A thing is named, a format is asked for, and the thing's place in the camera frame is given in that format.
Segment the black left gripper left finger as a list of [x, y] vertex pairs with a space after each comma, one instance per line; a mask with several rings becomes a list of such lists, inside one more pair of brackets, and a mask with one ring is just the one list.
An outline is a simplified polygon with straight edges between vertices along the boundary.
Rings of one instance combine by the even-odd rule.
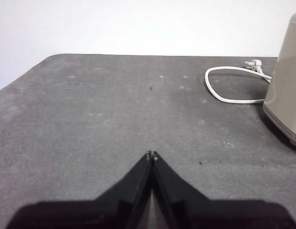
[[21, 207], [9, 229], [135, 229], [151, 194], [148, 151], [123, 178], [92, 200], [47, 201]]

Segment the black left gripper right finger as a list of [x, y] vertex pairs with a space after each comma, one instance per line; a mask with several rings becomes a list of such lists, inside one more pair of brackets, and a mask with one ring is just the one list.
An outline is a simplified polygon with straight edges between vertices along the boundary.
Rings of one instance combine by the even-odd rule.
[[264, 200], [212, 200], [152, 153], [153, 192], [170, 229], [292, 229], [285, 207]]

